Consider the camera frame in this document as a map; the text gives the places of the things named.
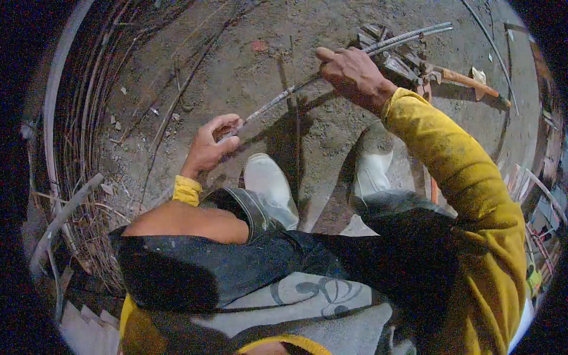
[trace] yellow sleeve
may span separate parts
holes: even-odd
[[[176,175],[176,184],[172,200],[199,205],[199,193],[202,192],[199,182]],[[120,314],[120,342],[125,354],[146,352],[161,354],[166,351],[167,341],[144,310],[139,309],[129,294],[126,294]]]
[[[419,95],[398,89],[385,127],[422,160],[465,222],[453,230],[460,272],[433,353],[507,354],[525,300],[524,218],[483,148]]]
[[[176,175],[176,185],[174,186],[172,200],[185,202],[197,207],[199,205],[199,193],[202,191],[199,182],[185,176]]]

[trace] concrete floor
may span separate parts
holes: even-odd
[[[492,33],[491,19],[483,2],[470,3]],[[416,43],[414,48],[423,51],[428,61],[462,74],[469,74],[472,66],[484,70],[488,85],[505,95],[508,92],[495,53],[459,1],[263,3],[225,30],[206,56],[184,95],[186,102],[195,104],[195,109],[189,114],[179,108],[175,111],[181,120],[168,126],[170,135],[164,138],[158,150],[142,201],[148,148],[177,93],[174,81],[161,91],[152,105],[161,116],[148,115],[121,146],[108,140],[122,134],[110,126],[110,115],[115,115],[123,127],[131,123],[132,110],[156,73],[169,70],[171,53],[220,4],[219,1],[196,2],[175,23],[138,49],[116,82],[108,104],[101,167],[109,181],[114,180],[118,187],[118,193],[108,197],[106,203],[126,214],[136,214],[131,207],[137,201],[147,208],[163,200],[164,191],[171,187],[192,136],[201,125],[215,115],[228,112],[247,117],[282,91],[277,57],[282,56],[285,61],[288,80],[302,82],[318,69],[319,63],[314,58],[316,47],[344,47],[365,23],[383,24],[394,34],[402,34],[451,21],[454,30],[427,37],[424,44]],[[188,44],[212,33],[229,17],[230,10],[230,6],[221,9]],[[493,1],[491,10],[495,43],[505,64],[511,67],[520,115],[517,116],[514,109],[499,111],[495,102],[487,98],[476,102],[472,89],[460,90],[462,88],[455,86],[434,87],[432,103],[476,138],[504,175],[515,163],[532,166],[539,117],[538,87],[528,36],[515,32],[514,41],[508,42],[503,27],[503,22],[522,24],[521,21],[505,1]],[[289,35],[293,35],[295,41],[293,54],[289,51]],[[255,52],[251,44],[254,40],[266,42],[268,50]],[[190,46],[183,51],[189,53]],[[191,65],[181,70],[182,78],[188,74],[189,67]],[[128,90],[127,95],[120,92],[123,86]],[[206,189],[238,186],[246,159],[254,153],[267,152],[289,176],[300,209],[301,230],[346,235],[371,233],[346,206],[349,188],[345,179],[349,172],[346,158],[362,130],[377,118],[345,99],[333,97],[330,92],[331,87],[324,82],[317,82],[304,92],[308,101],[317,104],[302,114],[300,171],[295,160],[298,147],[295,127],[291,124],[293,118],[288,116],[283,102],[248,126],[241,137],[243,148],[209,174]],[[394,160],[387,172],[392,187],[424,193],[421,169],[421,164],[408,156],[404,143],[397,139]]]

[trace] right hand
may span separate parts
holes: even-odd
[[[360,49],[330,49],[319,47],[316,56],[322,61],[321,76],[336,91],[353,103],[378,113],[394,94],[397,86],[384,78],[379,68]]]

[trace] hand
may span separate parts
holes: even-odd
[[[334,53],[319,47],[316,56],[322,61],[321,76],[343,97],[371,112],[378,113],[397,90],[360,49],[341,48]]]
[[[190,179],[197,179],[200,172],[213,170],[219,160],[225,154],[234,151],[240,143],[237,136],[232,136],[220,144],[217,141],[223,135],[242,125],[243,120],[239,116],[228,114],[217,116],[201,127],[193,138],[189,154],[179,174]]]

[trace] boot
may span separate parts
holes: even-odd
[[[288,180],[278,164],[264,153],[251,155],[244,170],[245,188],[261,198],[262,207],[287,231],[296,230],[300,218]]]
[[[350,198],[356,209],[368,208],[372,195],[390,190],[386,172],[392,161],[393,147],[392,134],[380,120],[361,134],[357,142],[356,175]]]

